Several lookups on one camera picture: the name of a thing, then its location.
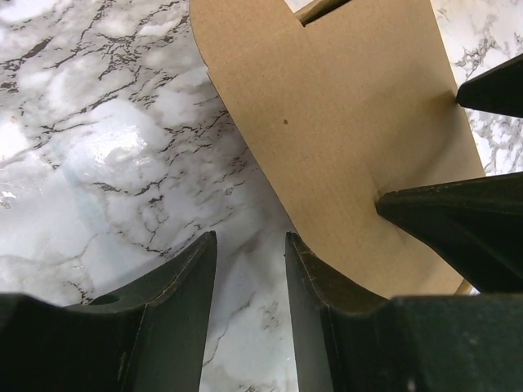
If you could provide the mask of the brown cardboard box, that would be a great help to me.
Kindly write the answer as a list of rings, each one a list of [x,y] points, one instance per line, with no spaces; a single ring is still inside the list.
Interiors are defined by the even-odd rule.
[[[380,296],[463,276],[382,219],[386,192],[481,177],[428,1],[193,1],[208,76],[306,245]]]

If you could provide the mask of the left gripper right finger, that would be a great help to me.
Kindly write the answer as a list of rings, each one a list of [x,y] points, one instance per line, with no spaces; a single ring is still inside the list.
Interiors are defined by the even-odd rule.
[[[285,264],[300,390],[521,390],[521,296],[386,299],[295,233]]]

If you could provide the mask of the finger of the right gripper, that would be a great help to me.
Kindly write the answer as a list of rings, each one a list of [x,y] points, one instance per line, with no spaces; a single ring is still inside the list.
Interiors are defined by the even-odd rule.
[[[480,292],[522,291],[521,173],[389,192],[376,209]]]
[[[522,118],[523,58],[518,55],[463,83],[456,101],[464,108]]]

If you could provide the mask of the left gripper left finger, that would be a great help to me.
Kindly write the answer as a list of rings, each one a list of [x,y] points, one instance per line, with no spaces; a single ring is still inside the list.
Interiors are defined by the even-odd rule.
[[[216,264],[211,231],[87,305],[2,295],[2,390],[196,391]]]

